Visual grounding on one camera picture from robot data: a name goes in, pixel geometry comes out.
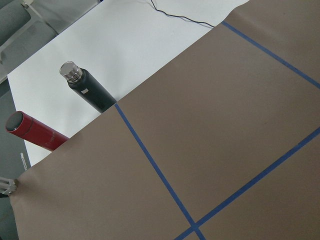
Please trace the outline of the brown paper table cover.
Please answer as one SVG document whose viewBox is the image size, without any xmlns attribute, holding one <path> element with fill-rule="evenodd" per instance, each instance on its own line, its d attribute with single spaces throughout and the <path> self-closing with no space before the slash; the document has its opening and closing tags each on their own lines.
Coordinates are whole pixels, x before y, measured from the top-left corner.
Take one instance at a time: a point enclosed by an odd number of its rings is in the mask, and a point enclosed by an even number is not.
<svg viewBox="0 0 320 240">
<path fill-rule="evenodd" d="M 74 62 L 103 113 L 60 75 Z M 21 240 L 317 240 L 320 3 L 239 1 L 209 29 L 106 0 L 9 75 L 70 137 L 10 197 Z"/>
</svg>

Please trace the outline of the black thermos bottle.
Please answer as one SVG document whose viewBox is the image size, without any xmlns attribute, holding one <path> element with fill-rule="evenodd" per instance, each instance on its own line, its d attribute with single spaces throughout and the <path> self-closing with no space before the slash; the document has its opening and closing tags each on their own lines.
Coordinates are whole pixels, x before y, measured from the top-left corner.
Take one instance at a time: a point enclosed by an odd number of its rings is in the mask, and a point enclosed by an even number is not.
<svg viewBox="0 0 320 240">
<path fill-rule="evenodd" d="M 68 86 L 99 113 L 112 107 L 116 99 L 89 73 L 73 61 L 65 62 L 59 69 Z"/>
</svg>

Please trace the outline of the red thermos bottle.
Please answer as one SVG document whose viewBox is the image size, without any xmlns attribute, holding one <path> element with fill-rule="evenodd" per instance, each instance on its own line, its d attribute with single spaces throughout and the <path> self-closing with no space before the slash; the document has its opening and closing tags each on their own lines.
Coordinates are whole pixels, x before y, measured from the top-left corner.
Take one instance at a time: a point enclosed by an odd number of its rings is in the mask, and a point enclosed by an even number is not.
<svg viewBox="0 0 320 240">
<path fill-rule="evenodd" d="M 5 130 L 51 152 L 69 140 L 67 136 L 23 111 L 16 111 L 7 119 Z"/>
</svg>

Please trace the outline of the grey office chair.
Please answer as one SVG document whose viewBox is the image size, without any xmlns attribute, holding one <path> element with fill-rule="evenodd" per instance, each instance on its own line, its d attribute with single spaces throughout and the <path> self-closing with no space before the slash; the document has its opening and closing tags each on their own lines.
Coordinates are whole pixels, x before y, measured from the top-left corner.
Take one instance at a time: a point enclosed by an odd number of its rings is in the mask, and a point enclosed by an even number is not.
<svg viewBox="0 0 320 240">
<path fill-rule="evenodd" d="M 59 34 L 31 3 L 31 0 L 0 2 L 1 82 Z"/>
</svg>

